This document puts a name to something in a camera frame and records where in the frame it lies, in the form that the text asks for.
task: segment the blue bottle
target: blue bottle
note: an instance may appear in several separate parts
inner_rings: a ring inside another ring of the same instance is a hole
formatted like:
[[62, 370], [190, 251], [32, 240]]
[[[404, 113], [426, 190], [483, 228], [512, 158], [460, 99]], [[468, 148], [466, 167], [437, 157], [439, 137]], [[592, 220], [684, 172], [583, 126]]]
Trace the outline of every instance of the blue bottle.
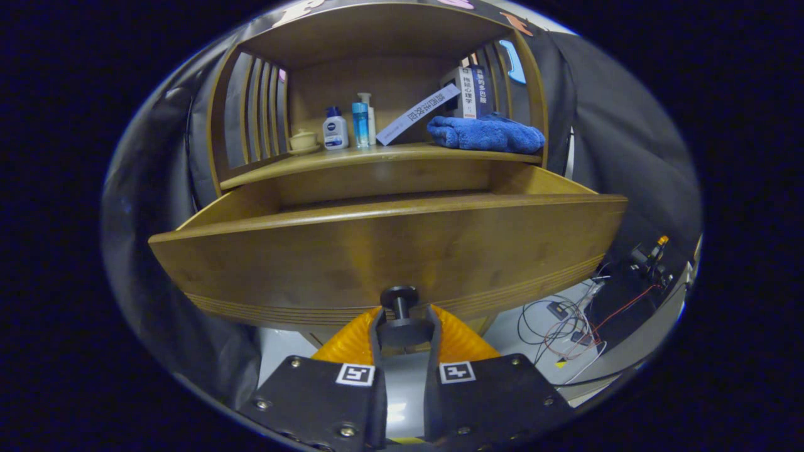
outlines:
[[368, 105], [363, 102], [352, 104], [352, 120], [355, 123], [355, 144], [358, 148], [368, 147]]

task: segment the wooden drawer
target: wooden drawer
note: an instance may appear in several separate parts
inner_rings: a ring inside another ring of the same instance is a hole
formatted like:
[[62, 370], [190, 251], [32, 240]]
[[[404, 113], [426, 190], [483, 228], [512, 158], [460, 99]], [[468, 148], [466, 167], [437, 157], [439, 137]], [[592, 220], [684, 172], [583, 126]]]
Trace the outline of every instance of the wooden drawer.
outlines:
[[149, 243], [201, 310], [319, 334], [376, 306], [389, 286], [416, 286], [423, 301], [472, 320], [595, 270], [624, 197], [598, 195], [525, 163], [482, 168], [470, 190], [454, 190], [453, 180], [447, 191], [387, 193], [396, 191], [388, 184], [379, 194], [369, 187], [370, 197], [317, 203], [287, 204], [261, 181]]

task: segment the bolt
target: bolt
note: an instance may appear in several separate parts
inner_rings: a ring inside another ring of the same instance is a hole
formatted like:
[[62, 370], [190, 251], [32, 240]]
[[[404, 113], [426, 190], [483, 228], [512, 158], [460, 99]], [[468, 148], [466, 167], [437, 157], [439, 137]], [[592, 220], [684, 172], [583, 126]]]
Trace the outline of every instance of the bolt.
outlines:
[[341, 427], [339, 433], [343, 437], [351, 438], [351, 437], [353, 437], [353, 436], [355, 436], [357, 434], [357, 431], [355, 431], [355, 429], [353, 429], [351, 427]]
[[260, 411], [265, 411], [266, 409], [270, 408], [271, 405], [273, 405], [273, 404], [271, 402], [269, 402], [269, 401], [264, 401], [262, 399], [256, 399], [256, 400], [254, 400], [254, 405]]

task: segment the wooden shelf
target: wooden shelf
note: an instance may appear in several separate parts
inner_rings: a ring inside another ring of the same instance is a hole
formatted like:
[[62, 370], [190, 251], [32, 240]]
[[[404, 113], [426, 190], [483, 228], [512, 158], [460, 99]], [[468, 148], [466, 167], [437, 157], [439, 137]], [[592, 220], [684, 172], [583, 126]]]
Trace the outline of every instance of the wooden shelf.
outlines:
[[285, 158], [243, 175], [235, 176], [220, 183], [223, 190], [273, 179], [304, 171], [324, 170], [339, 166], [361, 163], [390, 162], [402, 160], [496, 160], [505, 162], [541, 163], [539, 155], [512, 154], [487, 150], [461, 150], [436, 146], [433, 143], [409, 143], [395, 146], [370, 146], [365, 150], [348, 148], [344, 150], [324, 150], [307, 155]]
[[152, 236], [149, 244], [207, 313], [335, 331], [400, 281], [466, 319], [571, 286], [597, 267], [626, 205], [622, 196], [591, 193], [394, 195], [220, 217]]
[[512, 31], [501, 23], [447, 6], [375, 3], [314, 11], [255, 35], [239, 47], [293, 71], [368, 56], [459, 61], [485, 42]]

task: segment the folded towel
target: folded towel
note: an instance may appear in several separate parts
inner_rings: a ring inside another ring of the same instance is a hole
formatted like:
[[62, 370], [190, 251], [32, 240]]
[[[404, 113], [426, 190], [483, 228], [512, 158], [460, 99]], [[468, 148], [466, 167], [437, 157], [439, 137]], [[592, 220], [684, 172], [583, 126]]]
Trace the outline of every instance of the folded towel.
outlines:
[[427, 131], [436, 144], [453, 149], [533, 154], [544, 146], [544, 135], [535, 127], [493, 114], [479, 119], [436, 116]]

